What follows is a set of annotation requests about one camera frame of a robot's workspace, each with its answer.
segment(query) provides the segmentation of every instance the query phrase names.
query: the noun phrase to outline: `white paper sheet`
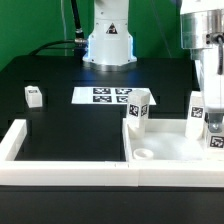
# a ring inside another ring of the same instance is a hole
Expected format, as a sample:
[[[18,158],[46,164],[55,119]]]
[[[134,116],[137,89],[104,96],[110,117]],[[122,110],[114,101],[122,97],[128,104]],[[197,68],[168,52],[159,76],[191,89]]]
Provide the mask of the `white paper sheet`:
[[[128,93],[136,89],[150,92],[148,88],[75,87],[72,104],[127,104]],[[152,95],[150,105],[156,105]]]

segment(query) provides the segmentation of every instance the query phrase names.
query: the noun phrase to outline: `circular hole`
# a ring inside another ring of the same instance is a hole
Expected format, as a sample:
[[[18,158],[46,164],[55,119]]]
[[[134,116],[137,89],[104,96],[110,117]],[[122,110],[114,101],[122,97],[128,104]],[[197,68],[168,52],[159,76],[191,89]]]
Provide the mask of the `circular hole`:
[[[152,160],[153,152],[149,149],[139,148],[134,151],[134,158],[137,160]]]

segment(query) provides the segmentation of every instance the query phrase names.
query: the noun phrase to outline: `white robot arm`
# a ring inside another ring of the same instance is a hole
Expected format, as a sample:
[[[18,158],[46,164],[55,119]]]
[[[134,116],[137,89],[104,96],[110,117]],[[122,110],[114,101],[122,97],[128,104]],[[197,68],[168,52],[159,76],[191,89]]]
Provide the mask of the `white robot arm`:
[[[191,49],[208,113],[209,130],[222,131],[224,114],[224,0],[183,0],[182,47]]]
[[[129,0],[94,0],[94,30],[89,36],[84,66],[102,71],[133,67],[133,39],[128,32]]]

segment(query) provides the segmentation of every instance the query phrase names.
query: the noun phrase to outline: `black surface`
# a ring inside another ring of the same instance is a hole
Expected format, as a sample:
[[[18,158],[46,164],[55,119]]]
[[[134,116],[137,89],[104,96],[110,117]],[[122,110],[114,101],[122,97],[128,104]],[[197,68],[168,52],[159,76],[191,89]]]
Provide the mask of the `black surface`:
[[[30,110],[24,101],[23,87],[31,84],[44,93],[43,109]],[[150,117],[185,118],[197,83],[192,63],[180,59],[140,59],[138,68],[112,74],[84,69],[70,57],[15,58],[0,73],[0,135],[15,118],[29,120],[18,160],[124,159],[125,106],[71,105],[74,86],[149,87],[158,103]],[[223,188],[0,187],[3,224],[223,224],[223,208]]]
[[[150,117],[184,118],[192,83],[192,63],[181,59],[139,59],[136,69],[112,73],[83,68],[74,57],[18,57],[0,74],[0,128],[29,121],[16,160],[124,161],[126,106],[71,104],[74,87],[147,87],[158,103]],[[40,88],[43,108],[28,108],[29,85]]]

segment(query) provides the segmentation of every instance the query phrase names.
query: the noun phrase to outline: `green wall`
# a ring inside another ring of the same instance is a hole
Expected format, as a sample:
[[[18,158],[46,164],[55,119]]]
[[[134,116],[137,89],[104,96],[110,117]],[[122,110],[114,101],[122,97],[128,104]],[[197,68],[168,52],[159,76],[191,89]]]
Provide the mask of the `green wall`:
[[[93,29],[94,1],[77,1],[87,37]],[[71,39],[75,30],[70,0],[64,2],[67,37]],[[61,0],[0,0],[0,15],[0,69],[15,56],[64,38]],[[130,0],[129,17],[137,57],[188,57],[180,46],[179,9],[171,0]],[[64,55],[64,51],[42,54]]]

